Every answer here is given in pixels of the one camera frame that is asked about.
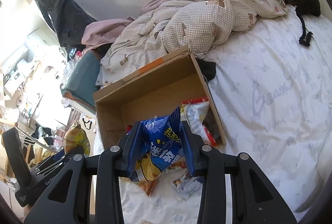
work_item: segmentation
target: snack wrapper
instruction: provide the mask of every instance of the snack wrapper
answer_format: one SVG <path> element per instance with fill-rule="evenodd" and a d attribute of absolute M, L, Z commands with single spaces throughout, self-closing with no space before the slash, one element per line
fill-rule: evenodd
<path fill-rule="evenodd" d="M 179 139 L 180 108 L 141 123 L 142 141 L 131 180 L 153 181 L 184 155 Z"/>
<path fill-rule="evenodd" d="M 172 182 L 172 187 L 185 200 L 187 200 L 197 189 L 201 188 L 204 177 L 192 177 L 186 171 L 180 178 Z"/>
<path fill-rule="evenodd" d="M 181 102 L 181 121 L 187 121 L 190 130 L 198 134 L 203 142 L 210 146 L 216 146 L 217 143 L 203 121 L 209 111 L 210 105 L 208 98 L 199 98 Z"/>
<path fill-rule="evenodd" d="M 73 123 L 70 129 L 68 129 L 66 135 L 64 136 L 64 143 L 64 151 L 66 154 L 78 145 L 83 146 L 84 155 L 86 157 L 90 154 L 90 142 L 86 132 L 81 128 L 79 121 Z"/>

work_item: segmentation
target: black garbage bag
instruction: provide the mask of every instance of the black garbage bag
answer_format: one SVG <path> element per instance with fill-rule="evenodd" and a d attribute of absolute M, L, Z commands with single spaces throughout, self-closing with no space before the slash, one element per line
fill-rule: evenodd
<path fill-rule="evenodd" d="M 35 0 L 45 21 L 58 36 L 61 47 L 67 51 L 81 44 L 85 27 L 96 20 L 89 16 L 74 0 Z"/>

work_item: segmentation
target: cardboard box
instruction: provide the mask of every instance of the cardboard box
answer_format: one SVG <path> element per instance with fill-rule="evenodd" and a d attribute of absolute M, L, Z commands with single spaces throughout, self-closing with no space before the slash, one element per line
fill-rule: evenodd
<path fill-rule="evenodd" d="M 198 63 L 181 47 L 93 95 L 104 148 L 116 145 L 126 126 L 171 114 L 180 102 L 207 97 L 221 142 L 225 134 Z"/>

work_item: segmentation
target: mattress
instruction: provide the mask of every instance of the mattress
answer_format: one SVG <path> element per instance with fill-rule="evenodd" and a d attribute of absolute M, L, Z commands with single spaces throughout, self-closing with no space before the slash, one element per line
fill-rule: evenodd
<path fill-rule="evenodd" d="M 320 154 L 332 146 L 332 22 L 305 16 L 313 32 L 305 48 L 298 43 L 302 28 L 295 9 L 288 9 L 288 15 L 258 18 L 249 31 L 232 33 L 205 59 L 216 62 L 209 88 L 227 137 L 219 150 L 247 152 L 300 220 L 324 183 L 320 171 L 331 171 L 329 158 Z M 97 132 L 94 153 L 102 151 Z M 120 180 L 125 223 L 196 223 L 201 189 L 183 200 L 171 187 L 183 172 L 161 176 L 150 197 Z M 229 177 L 226 188 L 226 223 L 231 223 Z"/>

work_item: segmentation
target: black fabric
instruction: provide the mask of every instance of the black fabric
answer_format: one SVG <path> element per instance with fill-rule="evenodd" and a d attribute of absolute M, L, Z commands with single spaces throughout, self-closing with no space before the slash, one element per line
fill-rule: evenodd
<path fill-rule="evenodd" d="M 37 139 L 39 138 L 38 128 L 40 127 L 40 125 L 35 124 L 35 126 L 36 126 L 36 129 L 35 129 L 34 133 L 31 134 L 31 137 L 33 137 L 33 138 L 35 138 L 35 139 L 37 140 Z M 45 132 L 46 134 L 49 135 L 49 137 L 44 137 L 45 142 L 47 143 L 48 146 L 52 146 L 52 145 L 54 144 L 54 138 L 53 138 L 53 136 L 52 136 L 52 130 L 51 130 L 50 128 L 43 128 L 43 130 L 44 130 L 44 132 Z M 28 138 L 25 138 L 25 139 L 24 139 L 24 143 L 25 143 L 26 145 L 28 145 L 29 143 L 33 143 L 33 144 L 34 144 L 34 142 L 31 141 L 31 139 L 28 139 Z M 28 152 L 28 149 L 24 146 L 24 147 L 23 147 L 23 154 L 26 155 L 27 152 Z M 31 161 L 32 159 L 34 159 L 34 157 L 35 157 L 35 155 L 34 155 L 34 151 L 33 151 L 33 150 L 30 150 L 29 157 L 28 157 L 28 162 L 30 163 L 30 161 Z"/>
<path fill-rule="evenodd" d="M 207 81 L 212 80 L 215 77 L 215 62 L 204 61 L 199 58 L 196 58 L 196 61 Z"/>
<path fill-rule="evenodd" d="M 100 55 L 101 58 L 103 58 L 108 50 L 110 49 L 111 45 L 113 43 L 105 43 L 97 48 L 95 48 L 95 51 Z"/>
<path fill-rule="evenodd" d="M 298 224 L 332 223 L 332 173 L 314 204 Z"/>
<path fill-rule="evenodd" d="M 22 224 L 21 220 L 14 214 L 5 199 L 0 193 L 0 223 L 1 224 Z"/>
<path fill-rule="evenodd" d="M 302 15 L 311 14 L 311 15 L 318 17 L 320 15 L 319 1 L 318 0 L 300 0 L 300 2 L 298 2 L 298 5 L 297 5 L 295 11 L 296 11 L 296 15 L 298 16 L 298 18 L 301 21 L 302 31 L 303 31 L 302 36 L 300 37 L 298 42 L 301 45 L 309 47 L 311 36 L 313 35 L 313 33 L 311 31 L 309 31 L 308 34 L 306 34 L 305 23 L 304 23 L 304 19 L 303 19 Z"/>
<path fill-rule="evenodd" d="M 35 0 L 45 21 L 56 32 L 61 47 L 85 48 L 82 37 L 85 27 L 96 20 L 74 0 Z"/>

